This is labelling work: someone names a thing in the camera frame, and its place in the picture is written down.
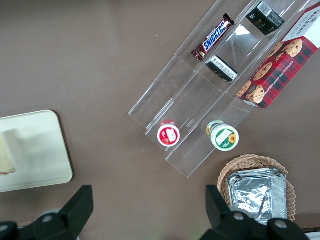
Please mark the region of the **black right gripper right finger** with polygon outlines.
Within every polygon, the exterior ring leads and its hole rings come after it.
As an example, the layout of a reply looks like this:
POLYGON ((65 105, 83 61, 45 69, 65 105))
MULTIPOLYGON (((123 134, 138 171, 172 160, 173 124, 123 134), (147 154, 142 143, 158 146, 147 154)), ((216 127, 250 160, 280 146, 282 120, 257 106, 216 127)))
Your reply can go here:
POLYGON ((295 223, 273 218, 263 225, 240 211, 231 211, 216 185, 207 185, 205 207, 211 229, 202 240, 307 240, 295 223))

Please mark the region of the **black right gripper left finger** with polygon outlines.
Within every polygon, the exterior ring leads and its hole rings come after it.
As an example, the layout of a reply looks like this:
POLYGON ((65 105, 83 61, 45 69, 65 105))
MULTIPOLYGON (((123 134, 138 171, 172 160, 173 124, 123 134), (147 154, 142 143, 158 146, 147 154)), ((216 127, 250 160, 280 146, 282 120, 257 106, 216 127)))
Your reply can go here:
POLYGON ((24 227, 0 223, 2 240, 76 240, 94 211, 93 188, 83 185, 58 212, 49 212, 24 227))

